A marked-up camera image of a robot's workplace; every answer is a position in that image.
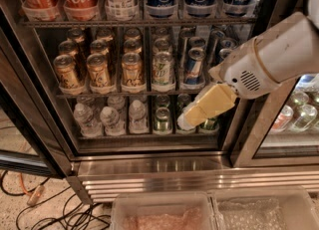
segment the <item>vent grille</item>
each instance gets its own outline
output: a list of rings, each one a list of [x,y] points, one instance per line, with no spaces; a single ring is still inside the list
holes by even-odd
[[[241,73],[240,79],[246,88],[250,91],[258,91],[260,88],[260,83],[254,74],[244,71]]]

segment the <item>white robotic arm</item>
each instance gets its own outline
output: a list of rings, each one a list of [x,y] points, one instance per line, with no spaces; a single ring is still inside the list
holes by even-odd
[[[177,123],[191,129],[234,106],[237,97],[256,99],[291,78],[319,73],[319,0],[308,1],[309,17],[294,13],[234,50],[209,70],[216,84],[198,94]]]

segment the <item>speaker grille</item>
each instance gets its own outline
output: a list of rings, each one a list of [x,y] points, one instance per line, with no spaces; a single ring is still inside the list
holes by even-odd
[[[241,73],[240,79],[246,88],[250,91],[258,91],[260,83],[258,79],[250,72],[244,71]]]

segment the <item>refrigerator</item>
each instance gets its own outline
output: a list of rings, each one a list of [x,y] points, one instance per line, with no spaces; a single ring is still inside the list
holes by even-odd
[[[63,8],[63,0],[59,7],[61,20],[32,19],[22,9],[24,1],[0,0],[1,108],[31,147],[13,149],[4,145],[0,150],[1,168],[65,178],[86,204],[110,202],[121,193],[131,192],[281,185],[302,185],[309,192],[319,190],[317,134],[294,134],[298,139],[287,134],[285,146],[278,144],[276,134],[268,135],[298,81],[289,81],[256,100],[237,99],[233,109],[218,116],[214,131],[202,132],[198,126],[193,133],[177,131],[177,97],[188,94],[194,99],[210,83],[207,68],[203,68],[199,87],[184,86],[183,73],[177,66],[170,90],[158,91],[151,82],[152,35],[156,28],[169,28],[177,58],[182,27],[195,27],[195,35],[207,42],[210,30],[218,26],[241,44],[294,11],[305,10],[306,0],[253,0],[246,16],[205,18],[187,15],[183,0],[175,0],[169,18],[153,18],[146,0],[137,0],[138,7],[133,10],[137,15],[130,20],[114,18],[117,13],[105,5],[106,0],[98,0],[98,14],[90,21],[72,20],[68,8]],[[122,86],[121,67],[124,35],[132,27],[143,34],[146,80],[144,88],[133,92]],[[61,90],[53,63],[59,45],[72,28],[88,32],[92,41],[99,28],[113,29],[116,64],[111,91],[101,94],[85,90],[70,95]],[[78,99],[94,99],[101,110],[111,96],[125,99],[125,134],[112,136],[103,131],[95,137],[83,136],[74,118]],[[170,99],[172,128],[165,135],[158,134],[154,125],[157,96]],[[130,130],[130,104],[136,97],[146,100],[145,133]]]

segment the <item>beverage cooler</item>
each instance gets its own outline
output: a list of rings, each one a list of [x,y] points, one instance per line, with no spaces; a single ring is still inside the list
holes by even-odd
[[[0,0],[1,108],[32,147],[2,142],[1,167],[66,178],[88,204],[151,191],[318,191],[314,74],[191,130],[177,124],[211,67],[304,2]]]

